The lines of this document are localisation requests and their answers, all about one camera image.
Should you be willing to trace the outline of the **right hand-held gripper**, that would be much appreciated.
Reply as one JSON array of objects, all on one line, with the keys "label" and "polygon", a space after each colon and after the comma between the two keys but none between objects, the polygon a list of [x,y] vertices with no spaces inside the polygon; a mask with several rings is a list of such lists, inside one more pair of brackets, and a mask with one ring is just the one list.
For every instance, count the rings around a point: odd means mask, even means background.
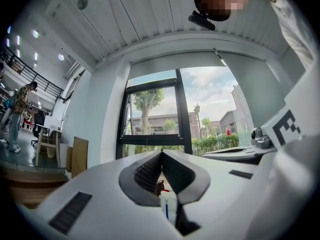
[{"label": "right hand-held gripper", "polygon": [[260,149],[275,147],[320,133],[320,68],[304,73],[284,98],[285,106],[251,132],[251,143]]}]

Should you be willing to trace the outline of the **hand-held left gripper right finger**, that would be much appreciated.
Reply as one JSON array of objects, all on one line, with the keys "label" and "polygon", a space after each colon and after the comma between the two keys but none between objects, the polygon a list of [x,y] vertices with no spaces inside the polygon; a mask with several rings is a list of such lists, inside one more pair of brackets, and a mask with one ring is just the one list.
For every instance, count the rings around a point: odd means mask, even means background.
[{"label": "hand-held left gripper right finger", "polygon": [[162,239],[193,238],[217,232],[228,212],[254,208],[254,191],[266,178],[266,157],[257,165],[162,151],[162,172],[176,194],[175,225],[162,227]]}]

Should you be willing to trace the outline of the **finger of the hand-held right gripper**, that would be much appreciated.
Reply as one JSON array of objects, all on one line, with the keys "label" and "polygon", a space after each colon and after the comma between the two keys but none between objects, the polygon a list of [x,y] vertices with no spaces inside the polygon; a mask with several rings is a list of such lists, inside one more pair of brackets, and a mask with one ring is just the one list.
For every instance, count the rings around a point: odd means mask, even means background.
[{"label": "finger of the hand-held right gripper", "polygon": [[258,153],[252,145],[210,151],[202,155],[206,159],[251,165],[258,165],[262,156],[263,153]]}]

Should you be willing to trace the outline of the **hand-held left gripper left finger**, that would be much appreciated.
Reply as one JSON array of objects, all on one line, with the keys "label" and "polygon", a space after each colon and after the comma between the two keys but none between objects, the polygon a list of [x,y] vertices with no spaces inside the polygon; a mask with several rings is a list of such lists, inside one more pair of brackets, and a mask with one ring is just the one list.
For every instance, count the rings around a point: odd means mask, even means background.
[{"label": "hand-held left gripper left finger", "polygon": [[122,169],[147,157],[132,155],[91,167],[52,192],[37,208],[47,223],[79,192],[91,196],[67,237],[72,240],[180,240],[160,207],[140,206],[119,186]]}]

